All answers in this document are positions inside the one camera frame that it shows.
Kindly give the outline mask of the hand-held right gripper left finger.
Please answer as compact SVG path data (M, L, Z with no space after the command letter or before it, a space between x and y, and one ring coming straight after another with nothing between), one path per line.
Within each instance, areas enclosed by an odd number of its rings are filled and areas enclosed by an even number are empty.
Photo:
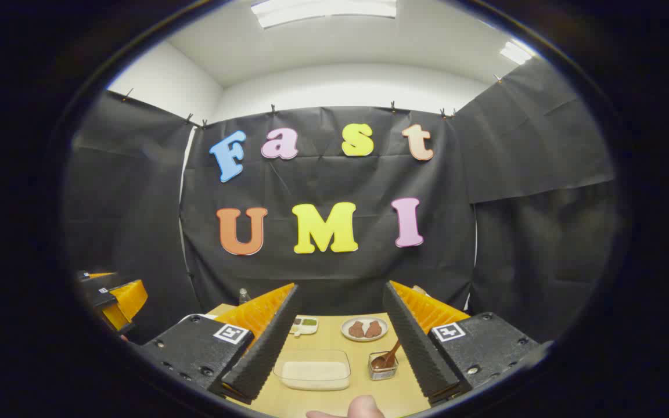
M300 312L294 283L216 318L188 315L142 346L142 355L181 383L250 404L257 399Z

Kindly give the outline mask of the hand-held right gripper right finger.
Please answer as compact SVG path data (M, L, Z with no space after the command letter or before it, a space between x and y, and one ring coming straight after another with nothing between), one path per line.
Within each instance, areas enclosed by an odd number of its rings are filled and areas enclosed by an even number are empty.
M401 283L385 285L383 307L432 406L497 383L544 354L543 344L496 313L470 316Z

